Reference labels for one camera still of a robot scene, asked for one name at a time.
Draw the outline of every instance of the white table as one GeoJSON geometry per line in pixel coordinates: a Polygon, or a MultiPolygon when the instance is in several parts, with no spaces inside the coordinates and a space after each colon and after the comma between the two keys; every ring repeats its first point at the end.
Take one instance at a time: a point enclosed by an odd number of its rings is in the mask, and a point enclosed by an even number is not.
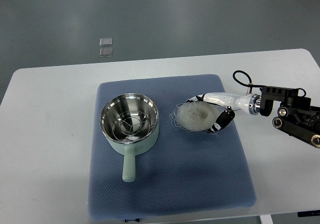
{"type": "MultiPolygon", "coordinates": [[[[255,84],[304,88],[311,104],[320,106],[320,69],[304,49],[16,71],[0,106],[0,223],[90,223],[88,183],[99,84],[217,74],[226,92],[245,94],[246,87],[232,78],[235,70],[249,73],[255,84]]],[[[234,120],[257,197],[254,206],[150,217],[141,223],[320,209],[320,149],[276,130],[272,119],[278,107],[275,102],[269,117],[237,111],[234,120]]]]}

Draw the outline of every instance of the black cable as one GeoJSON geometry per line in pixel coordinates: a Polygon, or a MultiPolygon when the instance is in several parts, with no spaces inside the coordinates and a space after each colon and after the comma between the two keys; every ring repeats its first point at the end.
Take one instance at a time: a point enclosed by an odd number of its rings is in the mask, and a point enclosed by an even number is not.
{"type": "Polygon", "coordinates": [[[234,79],[237,83],[239,83],[240,85],[242,85],[242,86],[244,86],[244,87],[247,87],[247,88],[263,88],[263,87],[265,87],[265,85],[244,84],[243,82],[239,81],[239,80],[236,78],[236,74],[237,74],[237,73],[242,73],[242,74],[244,74],[244,75],[249,79],[249,83],[252,83],[252,79],[251,79],[251,77],[250,77],[246,72],[244,72],[243,70],[236,70],[236,71],[233,73],[232,77],[233,77],[233,79],[234,79]]]}
{"type": "Polygon", "coordinates": [[[301,96],[301,97],[305,97],[306,95],[307,95],[307,92],[306,92],[306,90],[305,89],[303,89],[303,88],[297,88],[298,90],[301,90],[301,91],[303,91],[304,92],[304,94],[301,96]]]}

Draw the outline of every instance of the gray floor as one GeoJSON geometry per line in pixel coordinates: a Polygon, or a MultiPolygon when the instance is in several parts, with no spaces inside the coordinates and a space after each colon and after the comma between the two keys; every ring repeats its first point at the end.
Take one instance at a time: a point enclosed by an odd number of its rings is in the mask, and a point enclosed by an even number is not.
{"type": "MultiPolygon", "coordinates": [[[[320,0],[0,0],[0,101],[21,68],[295,48],[320,64],[319,22],[320,0]],[[113,56],[99,58],[104,37],[113,38],[113,56]]],[[[320,222],[296,213],[272,218],[320,222]]]]}

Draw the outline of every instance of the blue mat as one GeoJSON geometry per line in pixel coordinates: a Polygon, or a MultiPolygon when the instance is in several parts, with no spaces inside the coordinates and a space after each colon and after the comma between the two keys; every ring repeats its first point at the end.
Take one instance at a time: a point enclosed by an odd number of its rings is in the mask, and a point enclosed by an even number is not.
{"type": "Polygon", "coordinates": [[[234,122],[217,135],[171,125],[170,113],[195,95],[224,92],[217,75],[176,76],[103,83],[95,104],[88,211],[91,220],[131,219],[250,207],[256,201],[234,122]],[[125,93],[148,96],[159,111],[159,137],[136,159],[134,182],[122,180],[124,156],[100,129],[100,113],[125,93]]]}

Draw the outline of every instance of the vermicelli bundle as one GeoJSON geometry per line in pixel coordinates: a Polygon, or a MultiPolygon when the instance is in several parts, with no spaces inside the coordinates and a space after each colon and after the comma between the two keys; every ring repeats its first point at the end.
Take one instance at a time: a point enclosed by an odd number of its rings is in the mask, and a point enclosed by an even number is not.
{"type": "Polygon", "coordinates": [[[177,105],[170,118],[174,126],[198,132],[210,129],[220,114],[221,107],[194,101],[177,105]]]}

